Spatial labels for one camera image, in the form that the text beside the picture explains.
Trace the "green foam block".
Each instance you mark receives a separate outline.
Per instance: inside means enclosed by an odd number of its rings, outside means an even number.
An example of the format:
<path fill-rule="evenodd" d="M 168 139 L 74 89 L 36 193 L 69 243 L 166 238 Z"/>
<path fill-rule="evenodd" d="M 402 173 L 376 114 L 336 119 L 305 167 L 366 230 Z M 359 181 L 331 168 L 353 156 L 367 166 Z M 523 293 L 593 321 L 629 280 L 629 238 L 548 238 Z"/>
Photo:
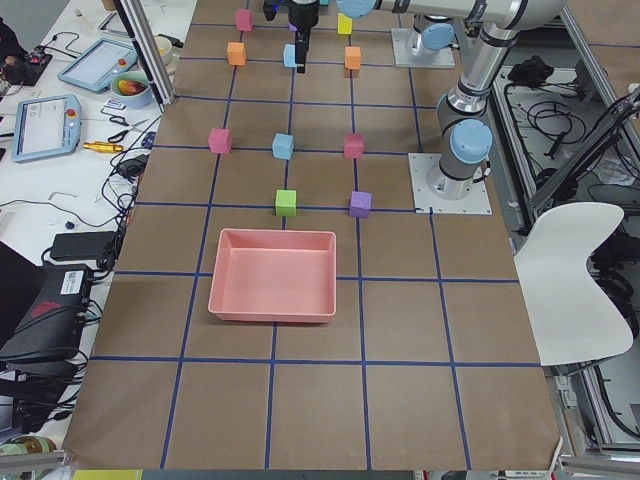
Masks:
<path fill-rule="evenodd" d="M 284 218 L 297 215 L 297 192 L 295 190 L 278 189 L 276 191 L 275 214 Z"/>

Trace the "pink foam block far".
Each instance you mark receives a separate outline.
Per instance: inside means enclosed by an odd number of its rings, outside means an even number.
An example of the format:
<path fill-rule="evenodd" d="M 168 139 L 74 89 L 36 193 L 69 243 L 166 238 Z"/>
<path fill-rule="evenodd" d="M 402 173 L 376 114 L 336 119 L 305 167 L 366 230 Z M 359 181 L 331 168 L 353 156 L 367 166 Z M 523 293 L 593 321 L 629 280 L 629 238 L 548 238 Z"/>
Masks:
<path fill-rule="evenodd" d="M 253 12 L 249 9 L 238 9 L 235 14 L 236 29 L 240 32 L 253 30 Z"/>

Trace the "teach pendant tablet near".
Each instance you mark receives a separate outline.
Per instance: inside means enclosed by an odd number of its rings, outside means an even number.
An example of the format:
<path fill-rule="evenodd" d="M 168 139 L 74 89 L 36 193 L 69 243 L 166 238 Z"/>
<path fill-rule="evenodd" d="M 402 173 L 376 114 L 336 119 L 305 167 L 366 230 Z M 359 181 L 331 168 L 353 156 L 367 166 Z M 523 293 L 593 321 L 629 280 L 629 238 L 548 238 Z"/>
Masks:
<path fill-rule="evenodd" d="M 73 94 L 19 102 L 12 160 L 24 163 L 73 153 L 81 137 L 81 112 Z"/>

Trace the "pink foam block table side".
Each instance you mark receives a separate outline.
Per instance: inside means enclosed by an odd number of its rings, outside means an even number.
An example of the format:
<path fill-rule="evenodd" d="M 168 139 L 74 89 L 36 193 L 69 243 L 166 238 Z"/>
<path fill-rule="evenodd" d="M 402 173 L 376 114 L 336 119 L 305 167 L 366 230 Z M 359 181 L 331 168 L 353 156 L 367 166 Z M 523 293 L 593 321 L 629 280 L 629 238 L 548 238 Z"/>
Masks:
<path fill-rule="evenodd" d="M 209 149 L 215 154 L 228 154 L 232 149 L 232 134 L 226 128 L 212 128 L 208 137 Z"/>

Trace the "black power adapter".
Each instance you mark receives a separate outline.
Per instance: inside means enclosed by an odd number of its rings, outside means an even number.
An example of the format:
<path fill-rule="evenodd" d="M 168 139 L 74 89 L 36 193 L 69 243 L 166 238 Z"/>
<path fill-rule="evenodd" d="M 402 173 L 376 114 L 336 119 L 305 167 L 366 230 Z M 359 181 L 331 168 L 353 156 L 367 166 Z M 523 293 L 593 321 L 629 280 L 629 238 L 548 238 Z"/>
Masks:
<path fill-rule="evenodd" d="M 97 260 L 114 238 L 114 231 L 60 233 L 55 236 L 49 255 L 56 261 Z"/>

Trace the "yellow foam block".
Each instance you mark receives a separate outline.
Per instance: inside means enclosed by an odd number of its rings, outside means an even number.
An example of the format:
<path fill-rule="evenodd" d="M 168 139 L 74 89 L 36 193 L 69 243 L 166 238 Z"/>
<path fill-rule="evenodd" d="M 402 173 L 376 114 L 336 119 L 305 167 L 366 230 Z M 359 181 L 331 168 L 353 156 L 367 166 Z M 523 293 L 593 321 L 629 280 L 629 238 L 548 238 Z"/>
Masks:
<path fill-rule="evenodd" d="M 351 35 L 353 30 L 353 20 L 343 13 L 337 17 L 337 33 L 339 35 Z"/>

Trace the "gold metal cylinder tool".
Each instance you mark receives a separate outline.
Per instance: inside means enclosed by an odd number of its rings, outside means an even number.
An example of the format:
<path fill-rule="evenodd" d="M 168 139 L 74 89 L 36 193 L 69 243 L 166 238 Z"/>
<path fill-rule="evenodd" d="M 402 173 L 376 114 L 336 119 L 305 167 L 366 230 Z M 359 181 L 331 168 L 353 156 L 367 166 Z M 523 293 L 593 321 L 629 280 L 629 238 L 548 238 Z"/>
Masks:
<path fill-rule="evenodd" d="M 124 150 L 122 145 L 110 142 L 84 142 L 83 148 L 104 154 L 116 154 Z"/>

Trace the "aluminium frame post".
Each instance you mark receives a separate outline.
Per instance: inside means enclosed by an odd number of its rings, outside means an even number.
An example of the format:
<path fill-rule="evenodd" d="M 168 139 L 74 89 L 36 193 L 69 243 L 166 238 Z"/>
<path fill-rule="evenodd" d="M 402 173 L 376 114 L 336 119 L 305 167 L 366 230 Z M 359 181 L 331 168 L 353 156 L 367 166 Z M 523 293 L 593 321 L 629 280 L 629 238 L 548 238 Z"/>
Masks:
<path fill-rule="evenodd" d="M 156 103 L 163 110 L 173 102 L 175 90 L 161 59 L 142 2 L 115 0 L 114 5 L 138 54 L 139 64 L 149 81 Z"/>

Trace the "teach pendant tablet far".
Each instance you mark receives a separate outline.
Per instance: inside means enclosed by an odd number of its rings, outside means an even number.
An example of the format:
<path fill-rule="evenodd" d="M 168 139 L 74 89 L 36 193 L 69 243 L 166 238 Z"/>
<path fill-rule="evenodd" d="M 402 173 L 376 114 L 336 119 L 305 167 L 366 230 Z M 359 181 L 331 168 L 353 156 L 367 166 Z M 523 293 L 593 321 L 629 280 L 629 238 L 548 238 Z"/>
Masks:
<path fill-rule="evenodd" d="M 57 79 L 91 92 L 103 92 L 117 75 L 131 69 L 137 59 L 131 45 L 101 38 L 64 67 Z"/>

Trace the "teach pendant tablet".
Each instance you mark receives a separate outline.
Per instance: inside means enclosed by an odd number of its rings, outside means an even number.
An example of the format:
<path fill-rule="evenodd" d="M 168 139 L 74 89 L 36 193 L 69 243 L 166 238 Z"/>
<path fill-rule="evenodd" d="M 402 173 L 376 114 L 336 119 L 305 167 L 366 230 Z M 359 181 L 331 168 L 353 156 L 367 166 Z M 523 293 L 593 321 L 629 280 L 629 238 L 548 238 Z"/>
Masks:
<path fill-rule="evenodd" d="M 24 163 L 73 153 L 81 137 L 81 112 L 73 94 L 19 102 L 12 160 Z"/>
<path fill-rule="evenodd" d="M 57 79 L 91 92 L 103 92 L 117 75 L 131 69 L 137 59 L 131 45 L 101 38 L 64 67 Z"/>

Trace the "light blue foam block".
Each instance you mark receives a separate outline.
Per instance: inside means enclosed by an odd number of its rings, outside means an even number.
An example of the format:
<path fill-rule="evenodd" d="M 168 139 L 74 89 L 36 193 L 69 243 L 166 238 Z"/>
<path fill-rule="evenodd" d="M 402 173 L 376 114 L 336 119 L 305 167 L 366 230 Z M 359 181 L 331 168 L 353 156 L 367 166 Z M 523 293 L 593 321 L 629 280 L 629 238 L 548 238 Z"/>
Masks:
<path fill-rule="evenodd" d="M 272 155 L 276 159 L 289 161 L 294 151 L 294 137 L 289 134 L 276 133 L 272 141 Z"/>
<path fill-rule="evenodd" d="M 286 44 L 283 48 L 283 64 L 286 68 L 295 68 L 296 62 L 296 47 L 294 44 Z"/>

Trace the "orange foam block table side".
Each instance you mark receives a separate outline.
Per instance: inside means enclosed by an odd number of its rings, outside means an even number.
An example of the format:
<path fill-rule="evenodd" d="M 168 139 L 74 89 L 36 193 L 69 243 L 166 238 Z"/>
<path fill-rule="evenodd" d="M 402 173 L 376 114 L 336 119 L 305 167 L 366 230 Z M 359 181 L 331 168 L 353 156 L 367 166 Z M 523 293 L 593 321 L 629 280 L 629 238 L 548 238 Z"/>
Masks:
<path fill-rule="evenodd" d="M 231 66 L 245 66 L 247 51 L 244 42 L 229 42 L 226 48 L 227 61 Z"/>

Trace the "black computer box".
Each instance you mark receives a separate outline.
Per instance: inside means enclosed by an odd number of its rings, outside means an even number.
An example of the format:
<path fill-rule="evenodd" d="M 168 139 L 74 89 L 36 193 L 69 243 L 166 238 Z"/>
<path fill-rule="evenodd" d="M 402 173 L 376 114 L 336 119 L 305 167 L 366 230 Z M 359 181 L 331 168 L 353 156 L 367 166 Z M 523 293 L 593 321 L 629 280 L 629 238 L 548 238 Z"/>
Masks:
<path fill-rule="evenodd" d="M 92 282 L 85 264 L 47 264 L 3 277 L 1 360 L 29 364 L 77 356 Z"/>

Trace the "white chair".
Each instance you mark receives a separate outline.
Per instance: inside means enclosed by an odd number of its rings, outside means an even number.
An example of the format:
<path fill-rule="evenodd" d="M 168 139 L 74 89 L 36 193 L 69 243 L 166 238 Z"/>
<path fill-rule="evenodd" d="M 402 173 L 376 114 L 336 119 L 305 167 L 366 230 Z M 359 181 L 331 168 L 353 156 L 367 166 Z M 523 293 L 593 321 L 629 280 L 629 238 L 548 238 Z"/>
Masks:
<path fill-rule="evenodd" d="M 541 365 L 608 359 L 631 348 L 630 327 L 587 268 L 623 215 L 619 206 L 600 202 L 554 207 L 535 221 L 516 253 Z"/>

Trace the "light blue bowl with fruit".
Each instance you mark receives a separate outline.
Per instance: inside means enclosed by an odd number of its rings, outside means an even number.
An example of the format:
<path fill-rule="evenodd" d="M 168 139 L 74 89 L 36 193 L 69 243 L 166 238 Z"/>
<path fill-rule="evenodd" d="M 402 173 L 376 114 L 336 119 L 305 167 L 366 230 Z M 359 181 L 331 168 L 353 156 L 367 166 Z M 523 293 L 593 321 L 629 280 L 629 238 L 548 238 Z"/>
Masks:
<path fill-rule="evenodd" d="M 129 109 L 141 109 L 150 104 L 152 91 L 142 71 L 127 71 L 117 75 L 110 85 L 111 96 Z"/>

